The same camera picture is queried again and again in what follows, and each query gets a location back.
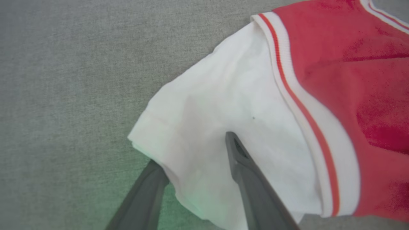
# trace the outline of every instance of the red and white shirt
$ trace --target red and white shirt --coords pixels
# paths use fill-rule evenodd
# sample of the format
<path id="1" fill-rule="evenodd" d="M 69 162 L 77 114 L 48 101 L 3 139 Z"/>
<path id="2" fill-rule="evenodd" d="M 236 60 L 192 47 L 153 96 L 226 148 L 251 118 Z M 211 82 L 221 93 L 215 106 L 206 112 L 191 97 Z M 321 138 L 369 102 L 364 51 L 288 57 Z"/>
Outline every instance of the red and white shirt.
<path id="1" fill-rule="evenodd" d="M 293 217 L 409 221 L 409 25 L 369 0 L 274 9 L 165 85 L 129 139 L 202 219 L 246 229 L 238 134 Z"/>

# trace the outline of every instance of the white cloth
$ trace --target white cloth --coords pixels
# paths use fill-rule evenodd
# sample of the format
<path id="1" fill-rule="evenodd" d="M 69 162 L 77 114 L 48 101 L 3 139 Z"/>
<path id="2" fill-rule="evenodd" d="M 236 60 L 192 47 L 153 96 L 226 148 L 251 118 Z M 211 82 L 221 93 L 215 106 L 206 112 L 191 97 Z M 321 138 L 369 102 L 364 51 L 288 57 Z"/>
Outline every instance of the white cloth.
<path id="1" fill-rule="evenodd" d="M 297 222 L 305 213 L 321 214 L 308 146 L 274 81 L 255 22 L 163 86 L 128 137 L 164 168 L 187 209 L 221 228 L 247 229 L 227 131 L 239 136 Z"/>

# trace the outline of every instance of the red stripe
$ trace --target red stripe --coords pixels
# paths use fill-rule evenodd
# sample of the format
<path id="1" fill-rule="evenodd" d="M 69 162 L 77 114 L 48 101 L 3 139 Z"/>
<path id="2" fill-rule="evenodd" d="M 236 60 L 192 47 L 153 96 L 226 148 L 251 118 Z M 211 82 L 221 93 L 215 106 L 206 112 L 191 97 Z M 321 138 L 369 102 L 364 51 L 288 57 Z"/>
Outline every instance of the red stripe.
<path id="1" fill-rule="evenodd" d="M 338 178 L 337 178 L 337 173 L 335 170 L 335 165 L 334 161 L 331 155 L 331 151 L 329 149 L 329 146 L 325 140 L 324 135 L 322 134 L 321 130 L 319 129 L 317 123 L 315 122 L 314 118 L 311 116 L 311 114 L 308 112 L 308 110 L 305 108 L 305 106 L 301 103 L 301 101 L 297 98 L 297 96 L 294 94 L 294 92 L 291 90 L 289 87 L 287 80 L 284 77 L 284 71 L 283 67 L 281 64 L 281 58 L 280 58 L 280 49 L 279 49 L 279 44 L 278 44 L 278 39 L 277 39 L 277 34 L 271 25 L 271 23 L 268 21 L 268 19 L 263 15 L 259 14 L 259 16 L 262 18 L 262 20 L 266 23 L 268 26 L 268 29 L 270 29 L 270 32 L 273 36 L 274 40 L 274 47 L 276 49 L 276 59 L 277 59 L 277 65 L 279 68 L 280 72 L 280 78 L 281 81 L 284 84 L 285 89 L 287 92 L 290 94 L 291 98 L 294 100 L 294 102 L 297 104 L 298 108 L 301 110 L 301 112 L 304 114 L 306 119 L 308 120 L 308 123 L 310 124 L 312 130 L 314 131 L 315 136 L 318 139 L 318 143 L 321 147 L 321 150 L 324 154 L 324 159 L 325 163 L 327 165 L 327 170 L 328 170 L 328 175 L 330 179 L 330 185 L 331 185 L 331 192 L 332 192 L 332 197 L 333 197 L 333 212 L 332 216 L 336 216 L 339 212 L 339 190 L 338 190 Z"/>
<path id="2" fill-rule="evenodd" d="M 390 17 L 390 16 L 388 16 L 388 15 L 386 15 L 386 14 L 382 13 L 382 12 L 381 12 L 381 11 L 379 11 L 378 9 L 373 8 L 373 7 L 372 7 L 372 5 L 371 5 L 370 3 L 369 3 L 368 5 L 369 5 L 369 8 L 370 8 L 371 10 L 373 10 L 373 11 L 375 11 L 375 12 L 378 12 L 378 13 L 382 14 L 384 17 L 386 17 L 386 18 L 388 18 L 389 20 L 393 21 L 394 23 L 396 23 L 396 24 L 400 25 L 401 27 L 403 27 L 403 28 L 405 28 L 405 29 L 409 29 L 409 27 L 407 27 L 407 26 L 405 26 L 404 24 L 402 24 L 402 23 L 398 22 L 396 19 L 394 19 L 394 18 L 392 18 L 392 17 Z"/>

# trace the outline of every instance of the gray background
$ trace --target gray background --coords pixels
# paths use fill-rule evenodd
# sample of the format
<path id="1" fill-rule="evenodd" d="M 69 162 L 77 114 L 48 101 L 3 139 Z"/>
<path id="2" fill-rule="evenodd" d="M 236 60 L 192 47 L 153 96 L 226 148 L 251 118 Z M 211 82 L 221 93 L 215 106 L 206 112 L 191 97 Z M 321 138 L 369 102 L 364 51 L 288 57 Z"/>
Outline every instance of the gray background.
<path id="1" fill-rule="evenodd" d="M 293 0 L 2 0 L 0 229 L 103 229 L 148 159 L 126 136 L 165 83 Z M 408 1 L 377 4 L 407 17 Z M 409 229 L 307 216 L 302 229 Z M 165 192 L 159 229 L 216 229 Z"/>

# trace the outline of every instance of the white stripe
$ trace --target white stripe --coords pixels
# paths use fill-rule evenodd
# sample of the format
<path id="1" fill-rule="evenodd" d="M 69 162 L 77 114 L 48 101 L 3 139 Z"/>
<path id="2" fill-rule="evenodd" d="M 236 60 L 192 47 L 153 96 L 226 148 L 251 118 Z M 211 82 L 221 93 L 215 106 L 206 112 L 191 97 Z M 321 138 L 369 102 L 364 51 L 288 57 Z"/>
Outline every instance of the white stripe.
<path id="1" fill-rule="evenodd" d="M 318 127 L 321 129 L 323 135 L 325 136 L 332 153 L 335 170 L 337 172 L 340 195 L 340 207 L 338 215 L 352 214 L 358 205 L 360 196 L 359 165 L 352 142 L 342 124 L 331 113 L 331 111 L 329 111 L 328 108 L 321 104 L 312 95 L 306 92 L 299 84 L 292 66 L 288 33 L 279 16 L 273 12 L 264 13 L 264 16 L 270 21 L 277 34 L 281 64 L 287 83 L 294 94 L 303 103 L 303 105 L 307 108 L 311 116 L 316 121 Z M 281 81 L 276 62 L 274 42 L 270 30 L 259 16 L 255 16 L 254 19 L 262 27 L 269 41 L 273 71 L 277 84 L 283 94 L 283 97 L 286 99 L 289 107 L 292 109 L 295 117 L 297 118 L 299 125 L 303 130 L 306 140 L 311 148 L 313 159 L 317 167 L 317 172 L 320 180 L 320 188 L 323 196 L 322 216 L 331 216 L 333 211 L 332 192 L 328 170 L 325 164 L 325 159 L 321 147 L 307 119 L 304 117 L 301 110 L 292 100 L 291 96 L 286 91 L 283 82 Z"/>
<path id="2" fill-rule="evenodd" d="M 385 17 L 384 15 L 387 15 L 388 17 L 395 19 L 395 20 L 398 21 L 400 24 L 402 24 L 402 25 L 404 25 L 404 26 L 406 26 L 406 27 L 409 27 L 409 24 L 408 24 L 408 23 L 406 23 L 406 22 L 404 22 L 404 21 L 398 19 L 397 17 L 395 17 L 395 16 L 393 16 L 393 15 L 388 14 L 387 12 L 385 12 L 385 11 L 383 11 L 383 10 L 381 10 L 381 9 L 376 8 L 375 5 L 372 3 L 372 0 L 360 0 L 360 2 L 361 2 L 361 5 L 364 7 L 364 9 L 365 9 L 366 11 L 368 11 L 368 13 L 374 15 L 375 17 L 379 18 L 382 22 L 384 22 L 384 23 L 386 23 L 386 24 L 388 24 L 388 25 L 394 27 L 395 29 L 398 29 L 398 30 L 400 30 L 400 31 L 402 31 L 402 32 L 404 32 L 404 33 L 409 34 L 409 29 L 406 29 L 406 28 L 402 27 L 401 25 L 399 25 L 399 24 L 397 24 L 396 22 L 392 21 L 391 19 Z"/>

